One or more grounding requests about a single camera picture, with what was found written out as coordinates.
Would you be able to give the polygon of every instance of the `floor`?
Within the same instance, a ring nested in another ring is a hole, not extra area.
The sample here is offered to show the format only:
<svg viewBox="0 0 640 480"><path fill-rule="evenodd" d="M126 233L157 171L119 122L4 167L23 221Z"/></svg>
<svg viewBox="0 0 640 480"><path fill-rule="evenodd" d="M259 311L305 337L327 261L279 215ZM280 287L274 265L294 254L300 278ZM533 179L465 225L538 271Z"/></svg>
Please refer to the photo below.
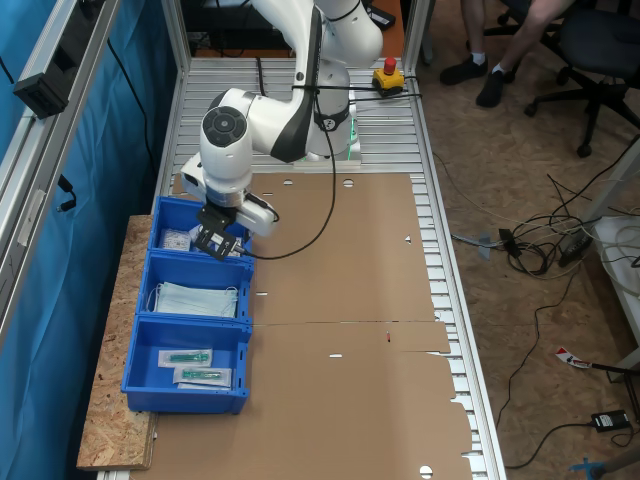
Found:
<svg viewBox="0 0 640 480"><path fill-rule="evenodd" d="M497 0L487 0L488 26L496 25L504 9L500 5ZM533 119L523 114L535 95L561 88L555 84L555 74L563 66L560 59L538 46L522 62L516 82L507 86L503 103L492 110L481 109L476 107L475 97L484 79L454 87L438 82L442 68L468 55L457 0L438 0L431 32L434 61L429 67L420 67L419 77L433 151L446 163L458 187L497 215L525 220L552 211L559 199L547 173L569 188L579 188L614 161L638 133L605 109L591 144L593 154L580 159L575 149L586 124L584 102L545 104ZM508 40L487 39L490 66L499 61ZM570 81L564 88L576 86ZM640 112L640 95L630 93L628 100ZM476 237L488 232L496 239L498 228L513 228L514 224L483 213L462 198L439 162L438 176L452 232ZM601 186L594 185L588 193L595 194ZM631 185L619 204L627 208L639 205L639 187L638 182ZM572 213L579 213L585 204L574 202ZM535 232L531 240L542 235ZM558 302L571 273L577 271L561 306L540 312L540 342L513 381L512 400L498 433L506 465L528 460L544 434L557 425L586 423L595 412L620 408L630 412L622 385L610 384L602 372L563 365L554 356L563 346L580 358L615 364L636 348L596 254L588 255L569 275L541 281L509 268L504 253L492 251L486 261L477 248L461 243L456 243L455 252L496 417L507 398L509 376L535 341L534 310ZM555 266L549 275L560 273L563 271ZM584 474L567 472L567 467L580 463L585 455L603 460L621 453L611 443L611 436L587 428L558 431L531 465L508 471L508 477L585 478ZM636 438L635 444L640 444L640 439ZM610 478L640 478L640 465Z"/></svg>

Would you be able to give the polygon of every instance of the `surgical face mask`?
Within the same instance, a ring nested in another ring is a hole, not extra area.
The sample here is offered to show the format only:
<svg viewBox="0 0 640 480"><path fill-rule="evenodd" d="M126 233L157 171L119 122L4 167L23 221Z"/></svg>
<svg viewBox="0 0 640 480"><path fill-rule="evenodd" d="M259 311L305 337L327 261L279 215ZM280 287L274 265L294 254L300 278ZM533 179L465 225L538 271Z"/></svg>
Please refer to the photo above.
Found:
<svg viewBox="0 0 640 480"><path fill-rule="evenodd" d="M207 290L165 282L159 284L155 291L155 312L226 318L234 317L236 313L238 290L235 287Z"/></svg>

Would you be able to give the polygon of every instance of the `chair wheel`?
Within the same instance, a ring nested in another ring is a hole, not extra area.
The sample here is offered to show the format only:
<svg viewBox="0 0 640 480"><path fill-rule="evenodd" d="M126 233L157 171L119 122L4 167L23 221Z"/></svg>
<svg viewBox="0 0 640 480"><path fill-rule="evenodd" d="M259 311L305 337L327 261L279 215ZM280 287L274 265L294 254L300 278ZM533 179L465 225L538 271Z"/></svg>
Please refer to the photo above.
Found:
<svg viewBox="0 0 640 480"><path fill-rule="evenodd" d="M527 108L524 109L524 114L527 117L533 117L537 111L538 105L536 105L535 103L530 103L529 105L527 105Z"/></svg>
<svg viewBox="0 0 640 480"><path fill-rule="evenodd" d="M578 147L578 156L580 158L586 158L591 155L591 146L589 145L580 145Z"/></svg>
<svg viewBox="0 0 640 480"><path fill-rule="evenodd" d="M512 70L504 74L504 79L503 79L504 83L513 83L515 79L516 79L516 74L513 73Z"/></svg>
<svg viewBox="0 0 640 480"><path fill-rule="evenodd" d="M558 76L556 77L556 83L560 86L566 85L569 81L569 67L564 67L560 72L558 72Z"/></svg>

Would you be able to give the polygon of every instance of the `black shoe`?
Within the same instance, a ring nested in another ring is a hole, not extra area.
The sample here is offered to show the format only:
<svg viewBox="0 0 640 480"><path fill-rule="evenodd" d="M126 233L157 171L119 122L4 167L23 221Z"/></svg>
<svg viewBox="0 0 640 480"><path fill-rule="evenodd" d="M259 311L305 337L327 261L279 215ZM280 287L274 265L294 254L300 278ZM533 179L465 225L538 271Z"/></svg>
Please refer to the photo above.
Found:
<svg viewBox="0 0 640 480"><path fill-rule="evenodd" d="M440 81L445 85L457 85L465 80L482 77L487 73L488 64L485 59L482 65L478 65L473 61L473 57L469 57L460 65L445 68L440 74Z"/></svg>
<svg viewBox="0 0 640 480"><path fill-rule="evenodd" d="M500 70L490 73L484 88L476 98L479 107L493 108L500 103L502 88L504 87L504 73Z"/></svg>

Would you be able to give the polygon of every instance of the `blue curtain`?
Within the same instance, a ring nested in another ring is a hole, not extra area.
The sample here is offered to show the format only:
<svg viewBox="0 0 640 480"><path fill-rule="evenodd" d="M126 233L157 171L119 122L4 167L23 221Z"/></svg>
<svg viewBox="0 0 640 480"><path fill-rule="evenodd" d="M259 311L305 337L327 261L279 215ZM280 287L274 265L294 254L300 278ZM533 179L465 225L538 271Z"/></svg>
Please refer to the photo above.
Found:
<svg viewBox="0 0 640 480"><path fill-rule="evenodd" d="M22 3L32 12L53 2ZM160 2L123 0L110 38L149 117L159 163L176 78ZM69 200L57 189L0 351L0 480L74 475L96 339L149 170L142 114L106 49L64 169L78 205L57 212Z"/></svg>
<svg viewBox="0 0 640 480"><path fill-rule="evenodd" d="M2 0L0 57L14 82L18 81L38 41L56 0ZM13 137L24 103L13 94L13 85L0 71L0 162Z"/></svg>

